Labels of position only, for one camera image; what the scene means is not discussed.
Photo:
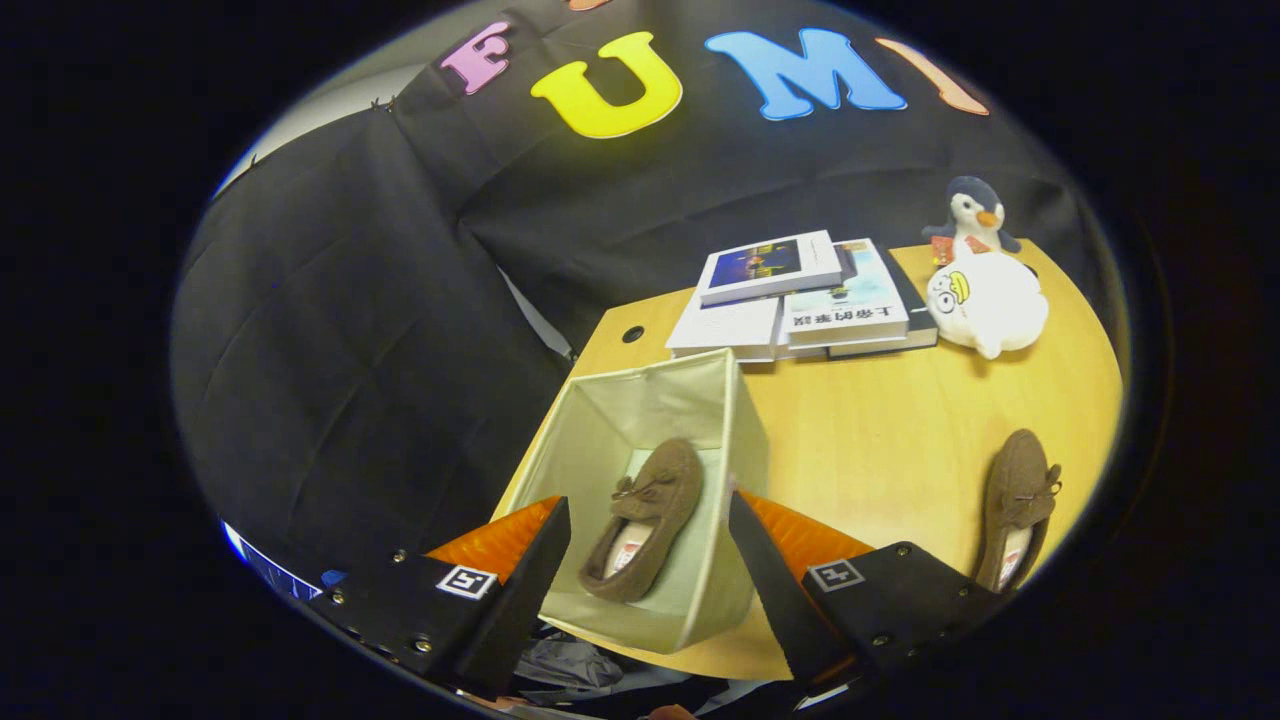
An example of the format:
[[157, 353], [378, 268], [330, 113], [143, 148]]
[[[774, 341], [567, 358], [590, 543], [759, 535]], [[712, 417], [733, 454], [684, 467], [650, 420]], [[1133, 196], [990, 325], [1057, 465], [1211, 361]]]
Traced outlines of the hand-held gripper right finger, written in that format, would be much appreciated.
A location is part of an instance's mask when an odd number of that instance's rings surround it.
[[909, 541], [874, 550], [744, 489], [728, 527], [794, 680], [869, 684], [989, 620], [1001, 597]]

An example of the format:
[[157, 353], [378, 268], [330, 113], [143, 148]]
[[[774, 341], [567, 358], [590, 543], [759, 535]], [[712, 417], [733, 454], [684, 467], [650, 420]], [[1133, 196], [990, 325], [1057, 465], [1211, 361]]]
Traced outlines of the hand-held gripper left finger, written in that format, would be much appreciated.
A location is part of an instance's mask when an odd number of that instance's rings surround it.
[[328, 630], [393, 667], [484, 700], [509, 679], [571, 539], [549, 496], [429, 553], [399, 551], [306, 603]]

